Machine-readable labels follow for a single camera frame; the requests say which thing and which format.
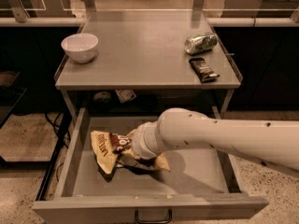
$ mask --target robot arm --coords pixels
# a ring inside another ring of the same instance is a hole
[[[140,125],[132,142],[135,156],[147,160],[167,150],[205,147],[299,170],[299,122],[211,119],[172,108]]]

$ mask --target bowl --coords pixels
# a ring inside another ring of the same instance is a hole
[[[62,41],[64,52],[77,63],[87,63],[97,54],[98,38],[92,34],[74,34]]]

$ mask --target drawer handle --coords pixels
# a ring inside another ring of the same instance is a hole
[[[135,221],[138,224],[166,224],[172,220],[172,210],[168,210],[168,219],[166,220],[140,220],[138,210],[135,210]]]

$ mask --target open drawer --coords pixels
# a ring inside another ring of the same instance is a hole
[[[156,117],[90,117],[81,108],[52,201],[33,209],[55,223],[167,223],[170,220],[250,218],[267,206],[262,197],[231,193],[217,150],[165,152],[171,172],[136,175],[120,168],[107,181],[98,170],[91,131],[128,134]]]

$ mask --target floor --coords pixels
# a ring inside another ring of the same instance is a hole
[[[77,16],[84,15],[83,2],[71,0]],[[95,0],[97,8],[191,8],[193,0]],[[223,6],[224,0],[205,0],[204,7]],[[211,11],[211,16],[219,16]],[[54,121],[58,114],[49,114]],[[297,111],[229,111],[226,119],[299,120]],[[8,161],[48,161],[57,136],[44,114],[12,115],[0,130],[0,154]],[[46,199],[51,200],[63,168],[66,148],[57,161]],[[264,196],[269,205],[248,220],[211,220],[190,224],[273,224],[299,223],[299,174],[285,175],[261,165],[236,159],[244,187],[250,196]],[[43,171],[0,172],[0,224],[42,224],[44,220],[32,210]]]

